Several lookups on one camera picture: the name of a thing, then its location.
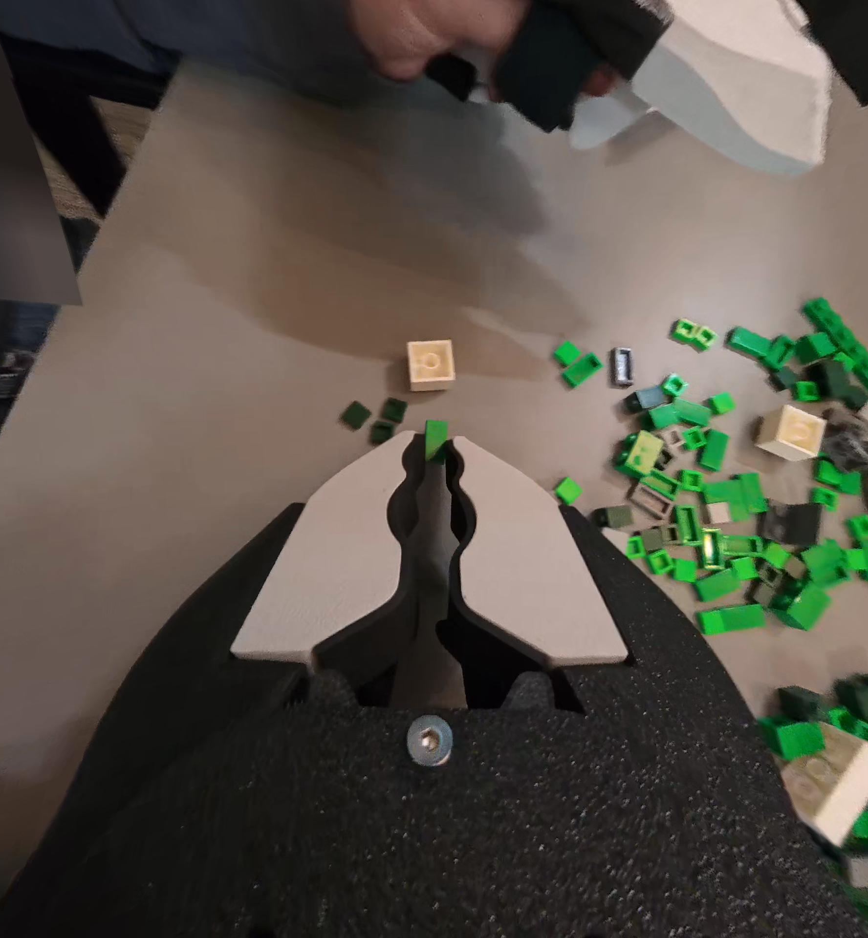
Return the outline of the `person's left hand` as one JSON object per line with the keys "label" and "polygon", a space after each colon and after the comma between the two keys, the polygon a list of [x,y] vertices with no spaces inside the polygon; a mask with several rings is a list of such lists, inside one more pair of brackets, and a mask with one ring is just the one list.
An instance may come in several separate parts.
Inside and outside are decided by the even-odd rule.
{"label": "person's left hand", "polygon": [[348,17],[377,71],[411,81],[444,53],[500,53],[529,6],[526,1],[352,1]]}

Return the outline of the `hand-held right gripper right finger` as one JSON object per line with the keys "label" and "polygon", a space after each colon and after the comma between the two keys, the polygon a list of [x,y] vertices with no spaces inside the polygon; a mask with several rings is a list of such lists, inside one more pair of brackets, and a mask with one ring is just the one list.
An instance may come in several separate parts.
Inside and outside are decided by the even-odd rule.
{"label": "hand-held right gripper right finger", "polygon": [[555,498],[467,437],[444,450],[457,541],[449,625],[546,670],[625,662],[627,645]]}

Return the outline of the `white long brick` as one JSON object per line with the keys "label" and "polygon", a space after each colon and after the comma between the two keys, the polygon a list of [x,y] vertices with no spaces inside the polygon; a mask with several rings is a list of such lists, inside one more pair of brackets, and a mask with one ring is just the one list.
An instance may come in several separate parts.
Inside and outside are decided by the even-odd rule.
{"label": "white long brick", "polygon": [[825,746],[782,764],[780,778],[799,820],[841,847],[868,805],[868,742],[819,723]]}

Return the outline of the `grey desk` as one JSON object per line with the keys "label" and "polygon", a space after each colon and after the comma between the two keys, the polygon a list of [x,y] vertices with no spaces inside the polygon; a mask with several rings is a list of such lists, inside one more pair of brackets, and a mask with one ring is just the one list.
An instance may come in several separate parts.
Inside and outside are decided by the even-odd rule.
{"label": "grey desk", "polygon": [[[145,644],[289,502],[368,450],[352,400],[410,402],[581,509],[621,394],[567,390],[553,348],[635,355],[731,433],[762,371],[669,339],[798,335],[827,298],[868,346],[868,108],[835,91],[825,163],[747,170],[651,116],[565,139],[440,89],[359,111],[184,65],[0,434],[0,895]],[[456,383],[412,393],[406,343],[450,339]]]}

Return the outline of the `long narrow green plate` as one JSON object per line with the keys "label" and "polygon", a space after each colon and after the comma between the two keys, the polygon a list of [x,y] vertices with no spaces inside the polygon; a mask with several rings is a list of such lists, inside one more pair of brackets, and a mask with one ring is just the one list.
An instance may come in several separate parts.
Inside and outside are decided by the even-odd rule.
{"label": "long narrow green plate", "polygon": [[868,348],[825,298],[807,300],[802,311],[818,331],[827,334],[840,353],[850,358],[852,372],[868,392]]}

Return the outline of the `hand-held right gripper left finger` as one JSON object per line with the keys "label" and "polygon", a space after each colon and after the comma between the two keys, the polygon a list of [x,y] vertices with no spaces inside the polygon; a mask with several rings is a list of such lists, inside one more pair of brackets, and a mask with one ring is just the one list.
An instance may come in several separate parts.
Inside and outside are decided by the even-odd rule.
{"label": "hand-held right gripper left finger", "polygon": [[412,534],[424,438],[402,431],[318,488],[290,530],[231,654],[385,671],[412,640]]}

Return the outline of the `white square brick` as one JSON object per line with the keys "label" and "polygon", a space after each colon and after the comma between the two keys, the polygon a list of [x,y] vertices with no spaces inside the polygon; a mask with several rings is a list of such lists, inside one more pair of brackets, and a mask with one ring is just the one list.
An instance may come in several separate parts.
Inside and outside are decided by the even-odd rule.
{"label": "white square brick", "polygon": [[793,405],[781,405],[759,419],[754,435],[756,448],[787,462],[819,457],[827,421]]}
{"label": "white square brick", "polygon": [[406,361],[412,393],[445,391],[456,383],[450,339],[409,341],[406,343]]}

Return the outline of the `person's left forearm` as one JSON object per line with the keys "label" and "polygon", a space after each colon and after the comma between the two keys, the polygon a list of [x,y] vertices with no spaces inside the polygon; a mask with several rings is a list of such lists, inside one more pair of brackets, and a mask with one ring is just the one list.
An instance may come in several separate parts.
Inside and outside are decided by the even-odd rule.
{"label": "person's left forearm", "polygon": [[337,1],[0,1],[0,32],[159,74],[174,56],[354,102],[377,88]]}

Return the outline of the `pile of small green bricks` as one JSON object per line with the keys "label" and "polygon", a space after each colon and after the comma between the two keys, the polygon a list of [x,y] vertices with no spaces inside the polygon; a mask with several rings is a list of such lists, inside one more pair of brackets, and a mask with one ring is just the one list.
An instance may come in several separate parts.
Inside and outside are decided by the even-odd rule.
{"label": "pile of small green bricks", "polygon": [[[860,566],[827,545],[790,560],[794,578],[761,554],[722,554],[692,580],[702,601],[751,583],[759,603],[686,617],[639,570],[621,562],[605,596],[627,600],[629,665],[598,676],[567,673],[590,728],[603,733],[595,756],[604,796],[592,844],[591,885],[604,901],[601,936],[868,936],[868,805],[841,847],[797,817],[780,768],[825,746],[819,723],[868,742],[868,674],[849,674],[828,705],[799,686],[780,688],[780,709],[753,721],[704,637],[740,635],[767,624],[808,631],[827,611],[829,590],[868,575],[868,515],[847,522]],[[756,573],[746,580],[742,573]]]}

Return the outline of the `dark grey holed brick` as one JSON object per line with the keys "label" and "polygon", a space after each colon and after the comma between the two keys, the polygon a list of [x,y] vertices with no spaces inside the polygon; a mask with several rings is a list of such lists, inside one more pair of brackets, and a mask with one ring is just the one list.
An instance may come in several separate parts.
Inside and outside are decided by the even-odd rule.
{"label": "dark grey holed brick", "polygon": [[868,435],[865,427],[847,422],[827,421],[821,455],[841,473],[868,468]]}

